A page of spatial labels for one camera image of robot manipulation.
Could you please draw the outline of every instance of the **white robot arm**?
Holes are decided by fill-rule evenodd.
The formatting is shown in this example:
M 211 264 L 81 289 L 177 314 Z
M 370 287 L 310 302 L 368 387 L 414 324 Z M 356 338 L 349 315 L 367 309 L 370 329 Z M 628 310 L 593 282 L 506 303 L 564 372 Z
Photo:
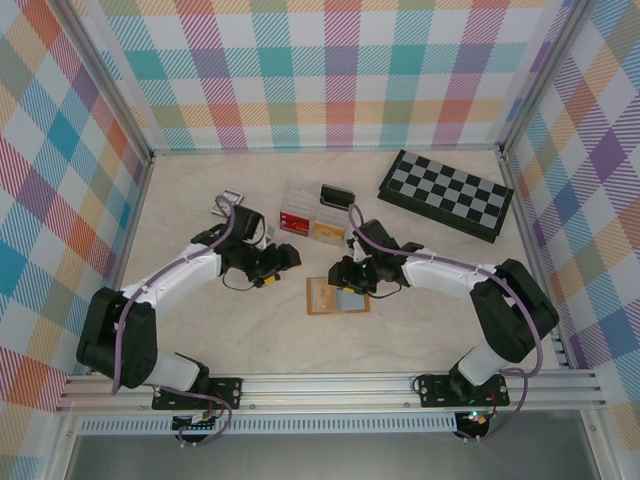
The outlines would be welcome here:
M 453 404 L 471 405 L 486 398 L 489 384 L 499 380 L 508 362 L 519 363 L 535 347 L 535 341 L 522 312 L 513 299 L 494 280 L 505 282 L 519 297 L 531 315 L 540 338 L 558 324 L 558 313 L 531 277 L 515 260 L 501 265 L 478 265 L 475 270 L 455 260 L 434 261 L 431 250 L 416 243 L 399 247 L 379 221 L 370 220 L 354 232 L 349 240 L 352 256 L 343 257 L 329 271 L 329 283 L 362 294 L 375 294 L 380 281 L 395 282 L 401 287 L 429 288 L 453 297 L 470 300 L 478 314 L 485 339 L 467 353 L 450 370 L 439 398 Z M 371 246 L 374 243 L 392 254 Z
M 279 272 L 300 265 L 300 256 L 291 245 L 270 243 L 271 230 L 261 214 L 238 205 L 234 212 L 231 233 L 215 248 L 207 247 L 222 237 L 224 224 L 196 235 L 174 261 L 149 278 L 120 291 L 105 287 L 96 292 L 80 337 L 78 361 L 114 378 L 119 320 L 132 303 L 122 333 L 120 383 L 128 388 L 144 384 L 210 394 L 207 367 L 179 354 L 158 351 L 156 323 L 191 292 L 230 268 L 243 271 L 260 288 L 279 280 Z

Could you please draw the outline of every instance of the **floor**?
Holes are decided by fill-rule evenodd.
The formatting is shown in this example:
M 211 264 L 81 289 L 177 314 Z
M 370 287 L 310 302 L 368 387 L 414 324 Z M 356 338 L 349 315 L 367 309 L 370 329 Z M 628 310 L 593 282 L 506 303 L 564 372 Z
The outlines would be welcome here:
M 502 183 L 491 150 L 416 152 Z M 287 180 L 330 183 L 356 193 L 367 219 L 379 219 L 400 244 L 422 243 L 435 252 L 475 263 L 526 263 L 513 214 L 495 244 L 376 199 L 395 152 L 238 153 L 157 158 L 125 272 L 133 283 L 172 260 L 202 230 L 219 223 L 210 213 L 225 188 L 245 194 L 243 205 L 276 227 L 301 268 L 268 288 L 236 292 L 205 285 L 158 326 L 159 345 L 208 365 L 214 373 L 340 373 L 448 370 L 482 338 L 469 302 L 420 290 L 372 300 L 369 313 L 308 316 L 307 277 L 326 276 L 347 250 L 277 228 Z M 238 283 L 240 276 L 234 277 Z M 393 289 L 383 285 L 379 293 Z M 523 364 L 531 367 L 530 355 Z M 545 341 L 545 368 L 556 368 Z

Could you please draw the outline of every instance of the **chessboard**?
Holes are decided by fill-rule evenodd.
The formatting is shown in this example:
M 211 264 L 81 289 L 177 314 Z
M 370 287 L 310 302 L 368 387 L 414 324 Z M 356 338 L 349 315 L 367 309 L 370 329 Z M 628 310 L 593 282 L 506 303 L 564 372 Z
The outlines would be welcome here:
M 378 198 L 487 242 L 500 234 L 513 190 L 400 150 Z

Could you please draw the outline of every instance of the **metal bracket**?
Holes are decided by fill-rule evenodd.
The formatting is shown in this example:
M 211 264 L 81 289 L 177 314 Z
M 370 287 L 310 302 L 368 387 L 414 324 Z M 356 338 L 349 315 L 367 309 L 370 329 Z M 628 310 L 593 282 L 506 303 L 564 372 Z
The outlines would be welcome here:
M 227 402 L 233 410 L 240 408 L 242 378 L 209 378 L 209 391 L 205 395 L 218 397 Z M 153 410 L 208 410 L 209 400 L 194 399 L 169 393 L 159 389 L 154 392 L 151 408 Z
M 469 402 L 461 402 L 449 387 L 449 375 L 420 375 L 414 380 L 414 391 L 420 396 L 422 408 L 432 407 L 506 407 L 509 405 L 509 391 L 502 375 L 494 375 L 484 385 L 482 395 Z

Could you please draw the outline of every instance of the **plaid backdrop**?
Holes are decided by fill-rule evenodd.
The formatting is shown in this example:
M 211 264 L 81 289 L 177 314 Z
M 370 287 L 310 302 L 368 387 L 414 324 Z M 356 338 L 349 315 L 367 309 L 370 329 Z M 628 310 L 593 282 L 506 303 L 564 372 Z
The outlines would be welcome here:
M 150 143 L 193 150 L 492 145 L 570 2 L 74 3 Z
M 638 0 L 600 0 L 512 158 L 578 364 L 602 373 L 638 467 L 639 26 Z
M 143 163 L 45 0 L 0 0 L 0 479 L 30 479 Z

